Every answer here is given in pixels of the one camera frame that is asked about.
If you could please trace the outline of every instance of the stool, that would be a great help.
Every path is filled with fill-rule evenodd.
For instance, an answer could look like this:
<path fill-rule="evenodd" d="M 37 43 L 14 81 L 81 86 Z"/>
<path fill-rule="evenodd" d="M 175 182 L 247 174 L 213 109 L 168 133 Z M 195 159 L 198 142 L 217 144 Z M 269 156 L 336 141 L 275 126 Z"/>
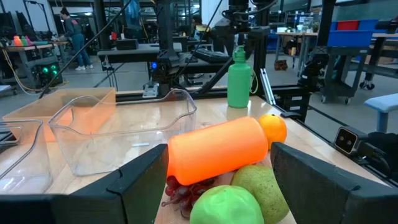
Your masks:
<path fill-rule="evenodd" d="M 398 93 L 370 98 L 365 101 L 365 105 L 377 111 L 376 131 L 386 133 L 388 124 L 388 113 L 398 110 Z"/>

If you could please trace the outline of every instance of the clear plastic bin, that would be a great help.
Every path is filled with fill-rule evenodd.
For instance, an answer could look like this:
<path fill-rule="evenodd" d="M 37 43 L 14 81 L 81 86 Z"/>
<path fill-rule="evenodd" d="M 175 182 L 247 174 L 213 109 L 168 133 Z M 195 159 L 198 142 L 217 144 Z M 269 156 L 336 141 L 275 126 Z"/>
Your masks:
<path fill-rule="evenodd" d="M 47 142 L 54 142 L 55 138 L 47 122 L 62 109 L 67 103 L 79 96 L 94 96 L 101 101 L 115 103 L 116 92 L 114 88 L 72 88 L 57 90 L 42 99 L 36 100 L 5 116 L 5 121 L 19 121 L 25 119 L 37 119 L 43 121 L 44 138 Z"/>
<path fill-rule="evenodd" d="M 98 123 L 112 108 L 108 120 Z M 193 131 L 196 110 L 184 90 L 123 103 L 82 96 L 55 114 L 49 126 L 72 172 L 91 175 L 111 172 L 172 136 Z"/>
<path fill-rule="evenodd" d="M 0 122 L 0 194 L 41 194 L 52 182 L 39 120 Z"/>

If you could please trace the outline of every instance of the wheel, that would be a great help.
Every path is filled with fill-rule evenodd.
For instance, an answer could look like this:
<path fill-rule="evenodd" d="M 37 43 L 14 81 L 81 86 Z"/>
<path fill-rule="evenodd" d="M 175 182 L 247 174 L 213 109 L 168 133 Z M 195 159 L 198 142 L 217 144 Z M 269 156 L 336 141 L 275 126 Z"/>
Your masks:
<path fill-rule="evenodd" d="M 365 82 L 361 82 L 361 83 L 359 84 L 359 87 L 360 87 L 360 88 L 365 88 Z"/>
<path fill-rule="evenodd" d="M 367 88 L 368 90 L 373 90 L 374 87 L 375 87 L 375 85 L 374 85 L 373 83 L 367 84 L 367 85 L 366 85 L 366 88 Z"/>
<path fill-rule="evenodd" d="M 351 98 L 350 98 L 350 97 L 347 97 L 347 98 L 345 99 L 345 101 L 344 101 L 344 103 L 345 103 L 346 105 L 349 105 L 350 102 L 351 102 Z"/>
<path fill-rule="evenodd" d="M 321 97 L 321 103 L 326 103 L 326 96 Z"/>

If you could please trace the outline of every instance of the green water bottle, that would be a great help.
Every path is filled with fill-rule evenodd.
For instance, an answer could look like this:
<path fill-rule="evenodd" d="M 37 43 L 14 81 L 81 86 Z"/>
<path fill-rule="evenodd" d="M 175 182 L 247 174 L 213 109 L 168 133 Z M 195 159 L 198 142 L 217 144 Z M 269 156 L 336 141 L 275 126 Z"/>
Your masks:
<path fill-rule="evenodd" d="M 245 108 L 249 104 L 252 69 L 246 63 L 243 46 L 234 52 L 233 59 L 235 64 L 228 68 L 228 106 Z"/>
<path fill-rule="evenodd" d="M 23 46 L 27 46 L 27 41 L 26 41 L 26 38 L 24 36 L 22 36 L 21 42 L 22 42 Z"/>

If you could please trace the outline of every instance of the water bottle cap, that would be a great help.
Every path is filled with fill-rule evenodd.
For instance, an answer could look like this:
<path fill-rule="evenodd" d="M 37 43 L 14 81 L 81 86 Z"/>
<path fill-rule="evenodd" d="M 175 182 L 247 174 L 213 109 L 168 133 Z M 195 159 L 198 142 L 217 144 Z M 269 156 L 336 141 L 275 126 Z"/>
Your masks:
<path fill-rule="evenodd" d="M 244 52 L 244 47 L 243 46 L 238 46 L 237 51 L 234 52 L 233 58 L 235 62 L 245 62 L 246 57 L 245 57 L 245 52 Z"/>

